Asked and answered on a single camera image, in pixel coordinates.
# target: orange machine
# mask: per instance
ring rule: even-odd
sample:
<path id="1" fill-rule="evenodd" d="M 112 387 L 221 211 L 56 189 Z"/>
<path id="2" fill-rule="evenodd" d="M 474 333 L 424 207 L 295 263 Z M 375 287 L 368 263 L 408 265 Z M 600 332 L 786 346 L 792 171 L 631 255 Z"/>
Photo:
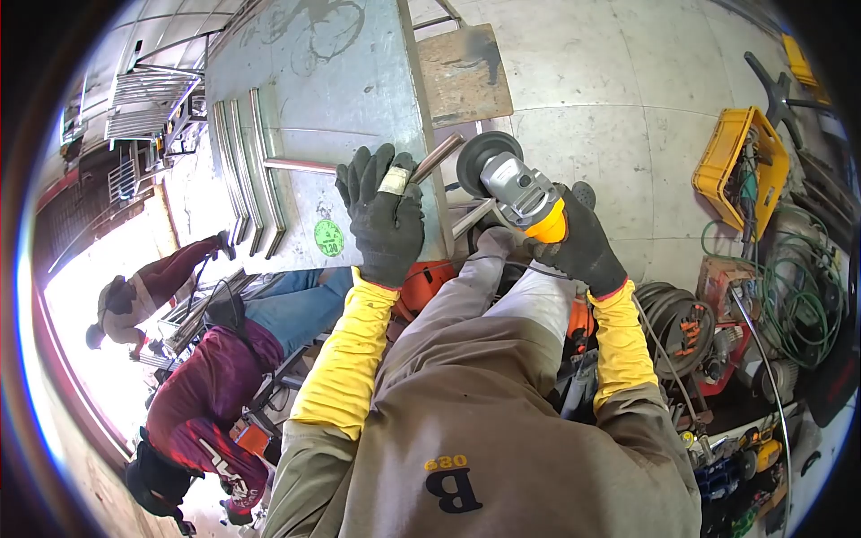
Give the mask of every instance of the orange machine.
<path id="1" fill-rule="evenodd" d="M 400 299 L 394 304 L 394 313 L 413 321 L 443 284 L 455 276 L 455 269 L 447 261 L 414 263 L 400 290 Z"/>
<path id="2" fill-rule="evenodd" d="M 592 310 L 586 297 L 578 295 L 571 305 L 571 318 L 568 320 L 566 333 L 577 344 L 575 349 L 577 353 L 586 351 L 586 342 L 593 332 L 595 332 L 595 318 L 592 316 Z"/>

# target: metal workbench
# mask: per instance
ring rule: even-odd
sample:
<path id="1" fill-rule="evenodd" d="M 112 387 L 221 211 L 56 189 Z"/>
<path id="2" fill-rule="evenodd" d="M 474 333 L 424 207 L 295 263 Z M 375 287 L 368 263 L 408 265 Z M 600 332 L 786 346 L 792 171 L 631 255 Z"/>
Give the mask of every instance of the metal workbench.
<path id="1" fill-rule="evenodd" d="M 263 203 L 266 178 L 255 153 L 250 89 L 259 89 L 269 158 L 348 163 L 360 145 L 374 151 L 392 142 L 398 152 L 410 152 L 419 161 L 432 149 L 406 0 L 262 0 L 214 46 L 206 77 L 208 115 L 216 102 L 223 102 L 230 114 L 231 101 L 237 100 L 245 161 L 263 216 L 264 245 L 275 227 Z M 215 131 L 210 121 L 215 169 L 223 177 Z M 227 138 L 232 133 L 228 117 Z M 237 246 L 248 274 L 362 263 L 334 175 L 274 169 L 266 173 L 272 175 L 286 232 L 268 260 L 265 247 L 248 256 L 253 230 Z M 448 258 L 453 239 L 438 171 L 422 183 L 422 190 L 425 242 L 419 259 Z M 333 222 L 344 236 L 337 253 L 338 248 L 318 245 L 321 220 Z M 330 223 L 325 224 L 330 231 Z"/>

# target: yellow tool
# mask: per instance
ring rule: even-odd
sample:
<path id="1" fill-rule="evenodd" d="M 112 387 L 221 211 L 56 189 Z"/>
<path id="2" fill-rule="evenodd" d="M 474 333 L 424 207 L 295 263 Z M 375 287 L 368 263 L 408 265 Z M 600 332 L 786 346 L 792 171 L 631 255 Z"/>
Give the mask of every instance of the yellow tool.
<path id="1" fill-rule="evenodd" d="M 567 232 L 559 189 L 523 163 L 523 149 L 508 133 L 489 131 L 469 140 L 457 159 L 457 181 L 477 198 L 495 198 L 512 225 L 543 243 Z"/>
<path id="2" fill-rule="evenodd" d="M 687 448 L 688 450 L 690 450 L 691 447 L 694 446 L 694 441 L 697 440 L 694 437 L 694 434 L 690 433 L 689 431 L 683 431 L 678 436 L 681 438 L 682 443 L 684 444 L 684 447 Z"/>
<path id="3" fill-rule="evenodd" d="M 783 445 L 774 439 L 762 443 L 756 454 L 756 472 L 762 473 L 768 467 L 774 465 L 774 462 L 780 457 L 782 449 Z"/>

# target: power tool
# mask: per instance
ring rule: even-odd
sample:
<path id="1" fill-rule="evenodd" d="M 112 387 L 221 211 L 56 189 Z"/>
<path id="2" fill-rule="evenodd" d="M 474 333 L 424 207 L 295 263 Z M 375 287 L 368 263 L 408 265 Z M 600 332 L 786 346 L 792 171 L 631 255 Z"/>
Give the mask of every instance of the power tool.
<path id="1" fill-rule="evenodd" d="M 489 131 L 469 140 L 457 159 L 457 181 L 472 196 L 495 198 L 513 226 L 543 243 L 566 237 L 561 192 L 523 163 L 523 149 L 508 133 Z"/>

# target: gloved hand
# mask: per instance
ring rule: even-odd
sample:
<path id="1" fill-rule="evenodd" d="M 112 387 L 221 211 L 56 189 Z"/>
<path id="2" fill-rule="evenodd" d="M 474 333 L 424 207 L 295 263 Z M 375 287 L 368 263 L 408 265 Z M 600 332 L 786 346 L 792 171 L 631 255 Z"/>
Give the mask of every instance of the gloved hand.
<path id="1" fill-rule="evenodd" d="M 219 480 L 219 484 L 221 484 L 221 490 L 227 495 L 233 495 L 233 486 L 227 480 Z"/>
<path id="2" fill-rule="evenodd" d="M 227 521 L 229 521 L 233 525 L 247 525 L 254 521 L 254 518 L 251 517 L 251 512 L 245 512 L 244 514 L 237 514 L 233 510 L 230 510 L 230 503 L 228 501 L 219 501 L 219 504 L 222 508 L 224 508 L 225 512 L 227 512 Z M 225 527 L 227 526 L 227 522 L 223 519 L 219 521 Z"/>
<path id="3" fill-rule="evenodd" d="M 628 273 L 613 254 L 595 213 L 577 201 L 568 187 L 555 185 L 565 201 L 565 238 L 550 244 L 528 238 L 523 246 L 539 263 L 585 282 L 592 297 L 605 299 L 624 286 Z"/>
<path id="4" fill-rule="evenodd" d="M 412 155 L 395 157 L 394 146 L 383 144 L 373 156 L 360 147 L 349 167 L 339 164 L 336 170 L 335 186 L 364 257 L 359 272 L 384 288 L 403 286 L 424 244 L 422 191 L 408 183 L 414 168 Z"/>

